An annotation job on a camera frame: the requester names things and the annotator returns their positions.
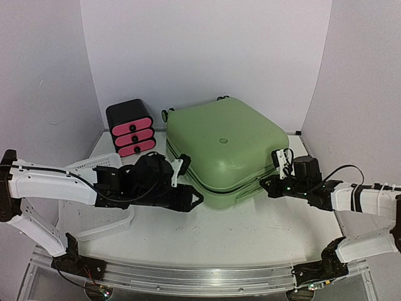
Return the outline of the green hard-shell suitcase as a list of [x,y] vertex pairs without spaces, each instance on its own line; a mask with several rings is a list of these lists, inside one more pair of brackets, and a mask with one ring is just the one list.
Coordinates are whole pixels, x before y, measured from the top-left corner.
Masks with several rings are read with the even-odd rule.
[[261,179],[276,174],[272,151],[289,146],[287,133],[243,101],[216,101],[161,112],[171,159],[191,162],[185,179],[213,209],[227,209],[262,191]]

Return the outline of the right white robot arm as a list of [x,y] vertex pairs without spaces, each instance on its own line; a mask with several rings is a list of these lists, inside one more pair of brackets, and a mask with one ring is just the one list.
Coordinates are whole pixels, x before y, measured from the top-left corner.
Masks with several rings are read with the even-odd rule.
[[328,278],[340,264],[400,251],[400,186],[388,183],[350,184],[325,180],[315,187],[295,178],[269,176],[260,181],[272,199],[305,200],[309,206],[342,218],[341,238],[316,262],[315,272]]

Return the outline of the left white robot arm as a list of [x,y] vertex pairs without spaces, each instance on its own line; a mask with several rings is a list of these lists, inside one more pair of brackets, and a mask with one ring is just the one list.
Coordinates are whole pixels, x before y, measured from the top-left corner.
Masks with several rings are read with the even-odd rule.
[[69,233],[58,234],[35,212],[29,198],[64,199],[96,208],[155,206],[188,213],[204,200],[193,186],[177,182],[189,165],[186,155],[169,162],[151,152],[134,164],[77,171],[28,163],[8,149],[1,159],[1,222],[22,231],[59,258],[69,273],[77,274],[84,269],[77,240]]

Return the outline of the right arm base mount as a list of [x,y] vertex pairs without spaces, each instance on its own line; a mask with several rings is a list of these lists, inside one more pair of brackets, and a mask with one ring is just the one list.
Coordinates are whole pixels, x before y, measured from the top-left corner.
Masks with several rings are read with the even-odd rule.
[[348,275],[347,263],[342,263],[335,250],[323,250],[321,260],[295,265],[291,271],[296,286],[334,280]]

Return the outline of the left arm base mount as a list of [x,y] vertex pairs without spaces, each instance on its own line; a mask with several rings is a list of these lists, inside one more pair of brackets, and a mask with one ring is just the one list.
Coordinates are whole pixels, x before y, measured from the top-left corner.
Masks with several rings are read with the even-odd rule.
[[53,257],[51,267],[60,272],[99,281],[103,280],[107,263],[97,258],[64,254]]

